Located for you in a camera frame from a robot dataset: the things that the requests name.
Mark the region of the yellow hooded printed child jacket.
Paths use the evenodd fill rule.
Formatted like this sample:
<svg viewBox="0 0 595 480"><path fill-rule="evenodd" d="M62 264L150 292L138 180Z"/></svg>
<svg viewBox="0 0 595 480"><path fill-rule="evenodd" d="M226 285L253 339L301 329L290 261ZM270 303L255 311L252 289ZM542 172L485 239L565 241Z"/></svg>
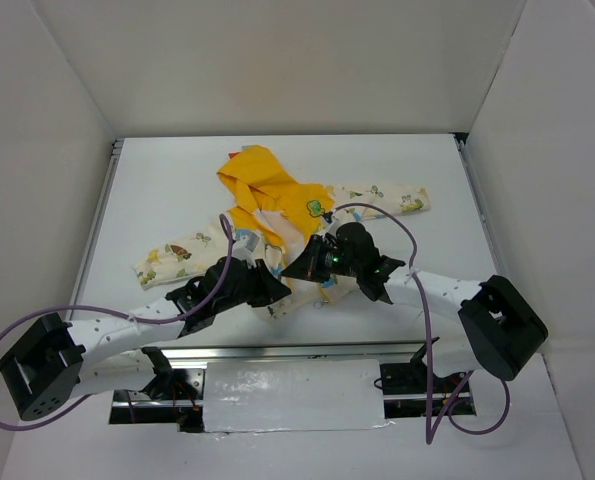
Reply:
<svg viewBox="0 0 595 480"><path fill-rule="evenodd" d="M278 276L303 250L309 237L326 228L324 214L341 222L366 222L382 217L425 212L430 208L425 188L396 183L356 185L300 183L265 147L251 146L231 155L217 173L233 195L226 216L234 238L254 242L252 255ZM152 249L133 267L144 290L203 275L225 256L226 238L213 220L197 231Z"/></svg>

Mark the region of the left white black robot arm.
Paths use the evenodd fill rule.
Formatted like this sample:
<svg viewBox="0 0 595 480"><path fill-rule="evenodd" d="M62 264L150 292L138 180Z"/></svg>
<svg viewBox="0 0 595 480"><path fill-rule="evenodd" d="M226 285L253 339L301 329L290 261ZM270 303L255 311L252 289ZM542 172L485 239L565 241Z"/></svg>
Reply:
<svg viewBox="0 0 595 480"><path fill-rule="evenodd" d="M262 308L290 293L263 261L221 258L204 275L126 318L39 317L0 359L0 372L23 421L105 391L140 391L152 399L177 386L190 391L187 375L173 369L158 343L199 332L241 304Z"/></svg>

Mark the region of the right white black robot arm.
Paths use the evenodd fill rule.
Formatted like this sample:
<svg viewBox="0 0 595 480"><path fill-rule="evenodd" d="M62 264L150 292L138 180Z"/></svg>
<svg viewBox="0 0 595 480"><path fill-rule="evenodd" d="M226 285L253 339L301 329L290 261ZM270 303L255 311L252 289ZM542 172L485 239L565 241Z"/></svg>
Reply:
<svg viewBox="0 0 595 480"><path fill-rule="evenodd" d="M371 301L404 305L460 324L458 338L433 338L412 357L414 384L436 390L448 376L484 370L514 380L548 337L548 329L515 286L493 275L483 282L453 279L414 269L383 255L360 223L310 237L282 272L287 278L323 284L349 277Z"/></svg>

